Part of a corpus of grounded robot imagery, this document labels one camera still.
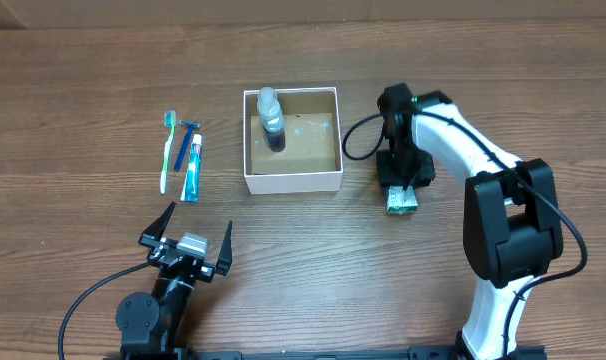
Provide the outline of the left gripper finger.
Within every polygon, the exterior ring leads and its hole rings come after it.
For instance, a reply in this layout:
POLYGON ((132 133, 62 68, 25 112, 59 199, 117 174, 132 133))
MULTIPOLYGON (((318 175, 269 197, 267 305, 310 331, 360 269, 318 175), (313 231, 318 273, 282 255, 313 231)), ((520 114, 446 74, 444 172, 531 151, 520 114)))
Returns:
POLYGON ((176 203, 172 201, 166 210, 153 221, 141 234, 142 241, 160 241, 165 229, 167 228, 168 222, 171 219, 172 213, 176 203))
POLYGON ((231 244, 232 227, 233 222, 229 221, 223 242, 221 244, 217 263, 215 265, 215 272, 222 276, 226 276, 228 274, 233 262, 231 244))

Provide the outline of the green white soap packet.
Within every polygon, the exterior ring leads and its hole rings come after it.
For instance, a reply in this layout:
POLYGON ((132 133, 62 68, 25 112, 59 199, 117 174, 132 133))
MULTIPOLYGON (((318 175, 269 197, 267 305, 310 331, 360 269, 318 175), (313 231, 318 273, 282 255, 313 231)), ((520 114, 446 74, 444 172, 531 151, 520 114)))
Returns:
POLYGON ((388 214, 413 214, 418 207, 418 200, 411 186, 390 186, 387 189, 386 211, 388 214))

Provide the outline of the teal toothpaste tube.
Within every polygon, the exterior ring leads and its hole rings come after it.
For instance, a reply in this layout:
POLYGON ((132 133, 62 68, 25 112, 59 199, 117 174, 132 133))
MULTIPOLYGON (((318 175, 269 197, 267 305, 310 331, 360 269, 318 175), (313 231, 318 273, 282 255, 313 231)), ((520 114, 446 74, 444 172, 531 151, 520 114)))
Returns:
POLYGON ((195 134, 190 144, 190 156, 180 199, 183 202, 197 203, 199 200, 199 181, 202 160, 202 136, 195 134))

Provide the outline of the blue disposable razor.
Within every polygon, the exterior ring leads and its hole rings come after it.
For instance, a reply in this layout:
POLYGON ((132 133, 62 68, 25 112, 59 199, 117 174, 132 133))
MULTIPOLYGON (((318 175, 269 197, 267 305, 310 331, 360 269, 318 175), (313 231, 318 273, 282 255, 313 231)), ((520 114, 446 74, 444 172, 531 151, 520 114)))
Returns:
POLYGON ((187 152, 188 145, 190 144, 190 141, 192 139, 193 132, 195 130, 198 130, 201 128, 201 124, 199 122, 194 122, 194 121, 180 120, 179 124, 186 127, 186 134, 183 138, 181 147, 179 149, 179 153, 177 155, 177 158, 176 158, 176 161, 174 164, 174 170, 176 172, 178 172, 181 169, 185 154, 187 152))

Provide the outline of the green white toothbrush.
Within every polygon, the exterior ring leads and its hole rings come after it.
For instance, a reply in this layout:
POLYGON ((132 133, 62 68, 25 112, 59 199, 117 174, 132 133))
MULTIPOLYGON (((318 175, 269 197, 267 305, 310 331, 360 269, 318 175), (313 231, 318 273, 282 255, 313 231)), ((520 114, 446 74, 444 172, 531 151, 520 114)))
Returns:
POLYGON ((169 129, 169 135, 164 143, 163 149, 163 164, 159 179, 159 192, 164 195, 167 192, 167 175, 169 169, 169 159, 174 140, 177 116, 174 110, 168 110, 164 113, 164 126, 169 129))

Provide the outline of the clear dark liquid bottle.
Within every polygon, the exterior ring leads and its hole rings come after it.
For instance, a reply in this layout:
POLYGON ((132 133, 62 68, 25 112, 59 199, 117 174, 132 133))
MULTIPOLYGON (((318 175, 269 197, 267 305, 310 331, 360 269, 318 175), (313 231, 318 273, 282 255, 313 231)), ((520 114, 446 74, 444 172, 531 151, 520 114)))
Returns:
POLYGON ((284 117, 275 89, 263 87, 259 91, 257 112, 267 146, 273 152, 281 152, 285 148, 284 117))

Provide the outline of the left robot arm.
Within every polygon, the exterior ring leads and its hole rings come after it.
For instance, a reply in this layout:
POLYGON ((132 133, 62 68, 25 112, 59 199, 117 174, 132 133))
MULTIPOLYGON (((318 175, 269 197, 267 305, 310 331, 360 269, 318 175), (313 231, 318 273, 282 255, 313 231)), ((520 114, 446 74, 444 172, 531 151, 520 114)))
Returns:
POLYGON ((173 240, 164 235, 174 208, 171 203, 139 238, 139 244, 149 249, 147 264, 159 274, 151 292, 132 293, 117 307, 122 359, 195 359, 196 352, 179 342, 189 298, 198 282, 209 283, 231 268, 232 226, 227 226, 217 262, 210 264, 206 238, 186 233, 173 240))

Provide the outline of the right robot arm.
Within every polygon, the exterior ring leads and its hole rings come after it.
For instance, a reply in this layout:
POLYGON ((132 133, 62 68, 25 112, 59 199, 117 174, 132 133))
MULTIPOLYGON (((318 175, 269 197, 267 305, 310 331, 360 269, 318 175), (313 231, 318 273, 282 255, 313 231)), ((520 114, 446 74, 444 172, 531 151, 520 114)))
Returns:
POLYGON ((478 132, 440 91, 415 96, 404 83, 377 100, 389 147, 377 152, 391 214, 414 212, 415 191, 440 163, 464 187, 463 248, 477 276, 468 320, 451 346, 416 346, 412 359, 543 359, 515 334, 529 296, 563 251, 551 168, 522 161, 478 132))

